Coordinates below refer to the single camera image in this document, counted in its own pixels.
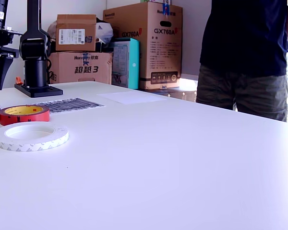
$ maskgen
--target tape roll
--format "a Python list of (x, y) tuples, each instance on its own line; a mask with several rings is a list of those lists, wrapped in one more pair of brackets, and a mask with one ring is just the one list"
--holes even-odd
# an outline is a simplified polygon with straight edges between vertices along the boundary
[(68, 141), (66, 127), (51, 122), (25, 122), (0, 128), (0, 149), (16, 152), (42, 151)]
[(49, 121), (50, 110), (46, 106), (22, 105), (0, 110), (0, 124), (3, 126), (32, 121)]

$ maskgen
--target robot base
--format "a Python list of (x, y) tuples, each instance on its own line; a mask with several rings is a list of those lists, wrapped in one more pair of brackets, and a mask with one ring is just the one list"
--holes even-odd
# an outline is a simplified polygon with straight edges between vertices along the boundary
[(31, 98), (63, 95), (63, 90), (57, 89), (52, 86), (45, 86), (45, 87), (39, 87), (39, 88), (26, 88), (23, 85), (16, 84), (15, 88)]

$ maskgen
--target white table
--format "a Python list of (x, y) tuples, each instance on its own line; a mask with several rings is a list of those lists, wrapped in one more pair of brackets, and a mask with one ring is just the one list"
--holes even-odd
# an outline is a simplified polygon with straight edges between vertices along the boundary
[(68, 143), (0, 149), (0, 230), (288, 230), (288, 124), (127, 89), (61, 84), (64, 95), (0, 92), (0, 105), (80, 97), (104, 108), (52, 115)]

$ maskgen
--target red tape roll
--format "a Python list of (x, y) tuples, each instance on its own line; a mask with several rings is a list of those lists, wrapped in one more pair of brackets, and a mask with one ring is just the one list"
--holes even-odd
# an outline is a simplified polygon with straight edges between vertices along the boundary
[(30, 121), (49, 121), (50, 110), (46, 106), (21, 105), (0, 110), (0, 124), (3, 126)]

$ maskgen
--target camouflage pants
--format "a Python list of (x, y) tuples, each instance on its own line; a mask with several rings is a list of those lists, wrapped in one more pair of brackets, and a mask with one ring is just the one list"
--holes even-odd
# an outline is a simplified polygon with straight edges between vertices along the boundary
[(254, 77), (200, 68), (197, 103), (286, 122), (287, 98), (286, 75)]

